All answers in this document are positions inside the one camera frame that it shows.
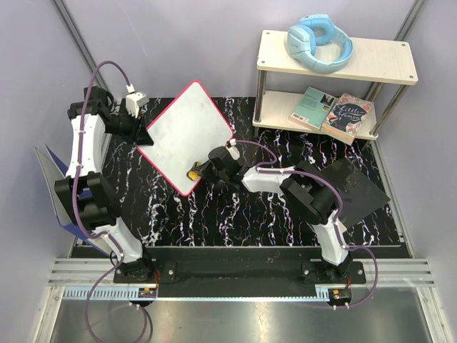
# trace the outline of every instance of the white wall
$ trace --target white wall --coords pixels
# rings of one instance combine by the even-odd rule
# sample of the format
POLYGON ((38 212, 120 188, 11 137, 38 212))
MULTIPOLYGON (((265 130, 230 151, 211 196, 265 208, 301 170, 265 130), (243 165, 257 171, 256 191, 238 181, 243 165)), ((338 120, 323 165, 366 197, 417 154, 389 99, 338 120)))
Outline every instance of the white wall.
POLYGON ((0 1, 0 332, 30 342, 56 257, 71 235, 59 227, 34 147, 69 160, 66 110, 90 74, 49 0, 0 1))
MULTIPOLYGON (((379 141, 413 250, 431 265, 457 339, 455 13, 455 1, 426 4, 408 38, 419 81, 381 128, 379 141)), ((386 102, 384 93, 379 98, 386 102)))
MULTIPOLYGON (((199 79, 212 96, 255 96, 264 29, 287 30, 302 16, 327 13, 349 36, 393 39, 413 0, 66 0, 97 62, 122 65, 137 89, 176 96, 199 79)), ((103 70, 116 96, 114 68, 103 70)), ((362 96, 368 83, 273 74, 267 87, 304 91, 313 84, 362 96)))

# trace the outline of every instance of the cable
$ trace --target cable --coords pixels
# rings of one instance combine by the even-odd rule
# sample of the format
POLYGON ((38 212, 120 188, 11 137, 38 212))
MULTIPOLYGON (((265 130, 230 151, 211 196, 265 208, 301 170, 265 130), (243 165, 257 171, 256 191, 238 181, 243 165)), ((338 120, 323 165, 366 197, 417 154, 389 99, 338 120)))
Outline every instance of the cable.
MULTIPOLYGON (((371 287, 370 292, 362 300, 360 300, 359 302, 356 302, 355 304, 352 304, 351 307, 360 306, 363 303, 365 303, 368 299, 370 299, 376 290, 376 286, 378 285, 378 275, 379 275, 378 262, 376 261, 376 257, 374 256, 373 252, 369 248, 367 248, 363 245, 358 246, 358 247, 349 247, 348 245, 346 245, 343 238, 341 237, 337 222, 338 222, 338 217, 339 217, 340 213, 343 211, 343 199, 341 198, 341 195, 338 193, 336 188, 333 187, 331 184, 329 184, 325 179, 318 177, 314 174, 307 173, 305 171, 301 171, 301 170, 272 170, 272 169, 265 169, 265 168, 259 169, 260 165, 266 165, 266 164, 272 165, 272 164, 276 163, 276 161, 278 161, 278 157, 268 147, 264 146, 263 144, 259 144, 254 141, 236 141, 236 142, 243 143, 243 144, 253 144, 253 145, 259 146, 262 149, 266 150, 273 157, 274 161, 260 162, 256 165, 256 170, 258 173, 262 173, 262 174, 297 174, 297 175, 301 175, 303 177, 309 177, 315 181, 321 182, 322 184, 326 185, 332 191, 332 193, 335 195, 335 198, 338 202, 336 214, 333 217, 333 228, 335 230, 335 235, 338 240, 338 243, 340 244, 341 247, 343 247, 344 249, 346 249, 350 252, 354 252, 354 251, 360 250, 360 249, 365 250, 366 252, 368 252, 370 254, 370 257, 373 259, 373 263, 374 263, 375 277, 374 277, 373 286, 371 287)), ((331 307, 315 307, 312 305, 309 305, 309 307, 319 308, 319 309, 336 309, 336 308, 331 308, 331 307)))
POLYGON ((278 157, 274 154, 274 152, 272 152, 269 148, 267 148, 266 146, 260 144, 260 143, 257 143, 256 141, 244 141, 244 140, 238 140, 236 139, 236 143, 242 143, 242 144, 251 144, 251 145, 256 145, 256 146, 259 146, 261 147, 263 150, 266 150, 270 155, 271 157, 273 157, 273 161, 261 161, 259 162, 257 165, 256 165, 256 169, 259 168, 260 166, 270 166, 270 165, 273 165, 275 164, 277 161, 278 161, 278 157))
MULTIPOLYGON (((83 103, 83 107, 82 107, 82 110, 81 110, 81 120, 80 120, 80 125, 79 125, 78 157, 77 157, 78 165, 76 166, 76 175, 74 177, 73 189, 72 189, 72 193, 71 193, 71 203, 73 205, 74 216, 75 216, 75 219, 76 219, 76 223, 78 224, 79 228, 81 229, 81 232, 83 233, 83 235, 86 236, 88 239, 97 239, 102 235, 106 235, 106 237, 109 238, 113 242, 113 244, 116 246, 116 248, 120 251, 121 259, 118 260, 118 263, 115 266, 113 266, 110 270, 108 270, 105 274, 103 274, 95 282, 95 284, 92 286, 92 288, 91 288, 91 290, 90 290, 90 292, 89 292, 89 294, 87 295, 87 298, 86 298, 84 320, 86 321, 87 329, 88 329, 89 333, 91 334, 92 338, 98 343, 103 343, 103 341, 101 341, 94 334, 94 331, 92 330, 91 324, 89 322, 89 300, 90 300, 92 294, 94 293, 95 288, 99 285, 101 280, 103 280, 106 276, 108 276, 110 273, 112 273, 114 270, 116 270, 124 262, 124 253, 123 253, 123 249, 121 248, 120 244, 108 232, 102 231, 102 232, 99 232, 98 234, 90 234, 86 230, 86 228, 84 227, 84 224, 81 221, 81 217, 79 216, 79 209, 78 209, 78 182, 79 182, 79 176, 81 174, 81 169, 83 168, 81 163, 82 163, 83 142, 84 142, 84 123, 85 123, 84 116, 86 115, 87 104, 89 102, 89 99, 91 98, 92 86, 94 85, 95 76, 99 72, 100 68, 102 66, 104 66, 105 64, 114 65, 122 73, 122 75, 124 76, 127 85, 129 85, 129 86, 131 85, 131 83, 129 81, 129 78, 127 77, 127 75, 124 72, 124 70, 117 63, 112 62, 112 61, 103 61, 103 62, 101 62, 95 68, 94 72, 92 73, 91 79, 89 81, 89 86, 87 87, 86 97, 84 98, 84 103, 83 103)), ((144 333, 146 332, 147 325, 148 325, 148 320, 147 320, 147 315, 146 315, 147 312, 143 307, 141 307, 141 311, 143 312, 143 315, 144 315, 144 327, 143 327, 143 330, 140 333, 140 336, 138 337, 138 339, 135 340, 134 343, 138 343, 143 338, 144 333)))

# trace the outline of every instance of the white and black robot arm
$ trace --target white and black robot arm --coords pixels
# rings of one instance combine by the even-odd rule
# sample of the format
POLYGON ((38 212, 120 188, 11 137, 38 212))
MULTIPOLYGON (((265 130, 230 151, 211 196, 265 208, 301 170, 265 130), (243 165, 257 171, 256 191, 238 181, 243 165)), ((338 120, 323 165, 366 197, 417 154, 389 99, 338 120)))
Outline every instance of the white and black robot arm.
POLYGON ((194 164, 188 173, 191 179, 198 175, 212 183, 225 182, 240 191, 285 196, 291 212, 311 225, 316 233, 322 259, 337 270, 341 269, 339 274, 344 273, 350 264, 350 256, 344 244, 341 223, 339 220, 334 223, 337 199, 328 187, 316 181, 323 178, 318 169, 306 161, 283 169, 243 166, 234 140, 212 150, 208 158, 203 164, 194 164), (296 174, 301 172, 315 178, 296 174))
MULTIPOLYGON (((141 107, 148 101, 147 95, 134 91, 126 96, 125 111, 114 112, 112 96, 105 90, 94 87, 84 116, 83 144, 81 149, 81 172, 78 182, 78 209, 84 227, 92 234, 102 234, 103 239, 118 257, 123 257, 119 269, 135 280, 152 275, 154 266, 143 244, 133 236, 121 218, 121 203, 116 191, 102 175, 102 141, 105 134, 116 134, 135 144, 153 144, 140 115, 141 107)), ((66 178, 54 185, 57 196, 74 224, 77 224, 72 206, 71 192, 76 177, 79 153, 79 133, 83 102, 70 106, 68 111, 73 128, 71 163, 66 178)))

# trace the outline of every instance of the headphones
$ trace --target headphones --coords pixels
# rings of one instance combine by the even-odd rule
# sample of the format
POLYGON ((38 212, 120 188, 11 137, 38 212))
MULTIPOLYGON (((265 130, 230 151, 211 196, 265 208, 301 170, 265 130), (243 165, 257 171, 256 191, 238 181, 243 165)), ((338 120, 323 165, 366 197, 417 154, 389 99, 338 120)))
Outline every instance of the headphones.
POLYGON ((298 25, 292 26, 287 34, 287 46, 292 57, 299 60, 308 69, 322 74, 338 71, 347 65, 353 47, 348 35, 333 25, 326 14, 305 16, 298 25), (314 29, 321 29, 323 35, 316 37, 314 29), (316 57, 316 46, 336 42, 341 48, 340 57, 333 62, 324 62, 316 57))

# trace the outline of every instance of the shelf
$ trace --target shelf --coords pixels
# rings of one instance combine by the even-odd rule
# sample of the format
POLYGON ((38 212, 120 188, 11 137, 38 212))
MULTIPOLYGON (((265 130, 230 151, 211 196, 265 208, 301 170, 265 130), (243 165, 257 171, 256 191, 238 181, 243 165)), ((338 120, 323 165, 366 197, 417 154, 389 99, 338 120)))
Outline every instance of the shelf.
MULTIPOLYGON (((303 98, 303 94, 286 93, 282 91, 266 91, 263 96, 261 121, 260 123, 253 121, 252 124, 254 126, 264 127, 267 129, 323 134, 317 129, 307 129, 306 127, 288 120, 301 98, 303 98)), ((375 124, 376 114, 374 108, 372 108, 372 110, 368 113, 368 117, 363 121, 361 128, 358 130, 356 138, 376 140, 378 135, 370 135, 370 130, 375 124)))
MULTIPOLYGON (((411 86, 417 83, 413 55, 407 42, 365 38, 351 40, 353 54, 348 64, 332 74, 320 74, 305 68, 288 54, 287 32, 265 30, 258 52, 257 69, 411 86)), ((318 46, 316 50, 316 58, 323 61, 334 61, 339 54, 340 48, 335 44, 318 46)))

